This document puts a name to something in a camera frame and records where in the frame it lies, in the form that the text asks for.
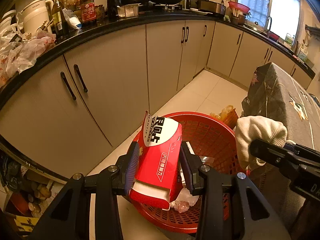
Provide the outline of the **red torn paper box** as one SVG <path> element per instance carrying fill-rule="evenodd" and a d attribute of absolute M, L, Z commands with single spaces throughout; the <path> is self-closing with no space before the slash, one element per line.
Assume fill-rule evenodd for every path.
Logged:
<path fill-rule="evenodd" d="M 129 197 L 141 204 L 169 210 L 182 188 L 178 162 L 182 125 L 146 113 L 139 133 L 139 160 Z"/>

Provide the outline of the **long white barcode box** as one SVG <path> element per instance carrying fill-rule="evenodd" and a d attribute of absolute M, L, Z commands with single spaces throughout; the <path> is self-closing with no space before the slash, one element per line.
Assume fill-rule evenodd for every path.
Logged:
<path fill-rule="evenodd" d="M 194 151 L 193 151 L 193 149 L 192 149 L 192 146 L 191 146 L 190 142 L 186 141 L 185 143 L 186 143 L 186 145 L 187 145 L 187 147 L 188 147 L 188 151 L 190 152 L 190 154 L 195 155 L 195 153 L 194 153 Z"/>

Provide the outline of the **white printed plastic bag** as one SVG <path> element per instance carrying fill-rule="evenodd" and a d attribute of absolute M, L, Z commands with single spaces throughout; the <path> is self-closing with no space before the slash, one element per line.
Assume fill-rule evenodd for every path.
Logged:
<path fill-rule="evenodd" d="M 193 207 L 199 199 L 199 196 L 193 196 L 187 188 L 181 189 L 178 197 L 170 203 L 170 207 L 179 213 L 184 213 Z"/>

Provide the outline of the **lower kitchen cabinets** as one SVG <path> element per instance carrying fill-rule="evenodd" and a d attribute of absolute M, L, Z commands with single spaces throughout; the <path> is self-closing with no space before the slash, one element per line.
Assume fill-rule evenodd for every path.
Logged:
<path fill-rule="evenodd" d="M 1 144 L 60 179 L 88 174 L 196 74 L 205 21 L 142 24 L 50 58 L 7 83 Z"/>

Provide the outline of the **grey patterned tablecloth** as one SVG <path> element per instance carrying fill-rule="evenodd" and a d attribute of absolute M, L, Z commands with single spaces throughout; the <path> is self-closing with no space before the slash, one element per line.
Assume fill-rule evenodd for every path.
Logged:
<path fill-rule="evenodd" d="M 252 156 L 249 145 L 262 139 L 279 147 L 289 142 L 318 151 L 319 106 L 285 70 L 267 63 L 254 71 L 236 139 L 241 168 L 250 172 L 250 179 L 291 231 L 305 199 L 290 190 L 289 179 L 278 168 Z"/>

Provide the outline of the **sink faucet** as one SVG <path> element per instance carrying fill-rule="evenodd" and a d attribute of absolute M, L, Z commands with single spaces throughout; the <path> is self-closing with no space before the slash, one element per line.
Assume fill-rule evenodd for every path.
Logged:
<path fill-rule="evenodd" d="M 268 15 L 266 19 L 265 33 L 268 34 L 271 31 L 271 26 L 272 26 L 272 17 Z"/>

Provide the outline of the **red colander bowl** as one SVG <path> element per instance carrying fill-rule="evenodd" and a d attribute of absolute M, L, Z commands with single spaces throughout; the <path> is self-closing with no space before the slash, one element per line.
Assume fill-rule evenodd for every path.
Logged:
<path fill-rule="evenodd" d="M 250 8 L 248 6 L 238 2 L 229 1 L 228 4 L 231 9 L 240 10 L 244 14 L 247 14 L 250 11 Z"/>

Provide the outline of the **crumpled plastic bags on counter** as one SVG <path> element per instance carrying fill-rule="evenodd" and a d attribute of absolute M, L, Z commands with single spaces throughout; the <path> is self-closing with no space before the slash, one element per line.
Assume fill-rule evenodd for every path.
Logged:
<path fill-rule="evenodd" d="M 37 59 L 52 48 L 56 35 L 38 29 L 35 35 L 22 34 L 17 24 L 1 31 L 1 87 L 16 73 L 33 67 Z"/>

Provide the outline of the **red label sauce bottle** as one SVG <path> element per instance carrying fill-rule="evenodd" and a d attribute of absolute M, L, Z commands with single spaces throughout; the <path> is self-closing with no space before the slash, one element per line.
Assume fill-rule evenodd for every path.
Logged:
<path fill-rule="evenodd" d="M 81 19 L 83 23 L 96 20 L 94 0 L 80 0 Z"/>

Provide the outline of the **white electric kettle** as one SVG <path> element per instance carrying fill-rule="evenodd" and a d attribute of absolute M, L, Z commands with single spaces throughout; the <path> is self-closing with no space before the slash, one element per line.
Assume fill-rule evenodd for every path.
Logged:
<path fill-rule="evenodd" d="M 25 33 L 35 34 L 44 22 L 50 22 L 47 5 L 52 10 L 54 2 L 52 0 L 34 0 L 21 10 Z"/>

